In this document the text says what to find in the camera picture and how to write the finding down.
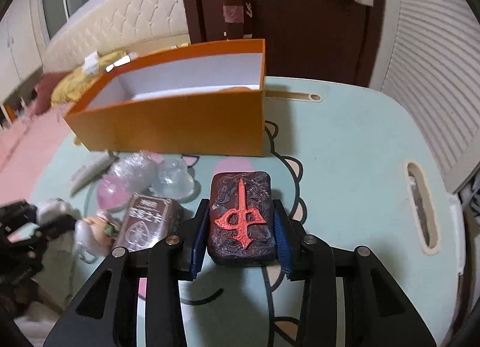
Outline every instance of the red sword emblem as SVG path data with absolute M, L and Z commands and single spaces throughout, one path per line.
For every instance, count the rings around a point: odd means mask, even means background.
M 250 243 L 254 240 L 248 237 L 248 227 L 255 224 L 266 224 L 267 221 L 263 219 L 258 209 L 247 209 L 245 184 L 242 178 L 239 180 L 238 185 L 238 209 L 228 209 L 220 218 L 215 220 L 215 224 L 227 231 L 237 230 L 237 234 L 231 238 L 239 241 L 240 244 L 242 244 L 243 249 L 247 249 Z M 237 223 L 235 225 L 229 224 L 229 218 L 235 214 L 238 216 Z M 247 214 L 252 214 L 253 219 L 247 221 Z

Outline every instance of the open cardboard box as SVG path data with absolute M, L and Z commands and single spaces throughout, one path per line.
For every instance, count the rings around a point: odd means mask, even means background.
M 190 45 L 115 67 L 65 115 L 89 150 L 261 156 L 265 41 Z

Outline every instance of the pink blanket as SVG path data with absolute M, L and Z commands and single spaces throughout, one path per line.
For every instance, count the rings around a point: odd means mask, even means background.
M 0 205 L 30 197 L 35 183 L 70 128 L 59 105 L 43 115 L 22 117 L 0 134 Z

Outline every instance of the light green tabletop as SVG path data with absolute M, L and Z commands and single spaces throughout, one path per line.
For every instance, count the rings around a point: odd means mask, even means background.
M 266 88 L 318 94 L 322 101 L 267 98 L 266 157 L 201 156 L 192 168 L 200 193 L 183 206 L 195 211 L 201 198 L 209 198 L 217 172 L 268 172 L 274 197 L 282 199 L 293 218 L 304 221 L 307 232 L 339 248 L 370 247 L 440 344 L 454 315 L 461 254 L 455 249 L 454 224 L 440 172 L 414 121 L 391 98 L 370 89 L 276 77 L 267 78 Z M 43 173 L 30 202 L 60 197 L 84 217 L 95 214 L 96 183 L 71 199 L 66 186 L 88 158 L 89 152 L 75 146 L 71 134 Z M 440 238 L 434 254 L 421 246 L 405 174 L 408 161 L 421 167 L 430 191 Z M 77 261 L 74 292 L 97 265 Z M 54 291 L 58 284 L 58 278 L 51 277 L 54 274 L 46 266 L 39 278 L 47 290 Z M 180 285 L 188 343 L 195 347 L 222 346 L 226 340 L 232 347 L 291 345 L 289 335 L 296 332 L 302 289 L 303 282 L 287 281 L 278 266 L 229 269 L 215 265 L 206 255 L 198 279 Z M 216 299 L 188 304 L 207 297 Z M 339 319 L 341 345 L 341 310 Z

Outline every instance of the cream headboard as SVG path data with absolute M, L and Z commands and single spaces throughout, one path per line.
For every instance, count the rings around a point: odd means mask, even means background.
M 386 0 L 370 88 L 422 131 L 450 192 L 480 162 L 480 25 L 465 0 Z
M 158 47 L 190 41 L 183 0 L 107 0 L 54 37 L 42 56 L 43 68 L 70 70 L 95 50 L 106 53 L 152 39 Z

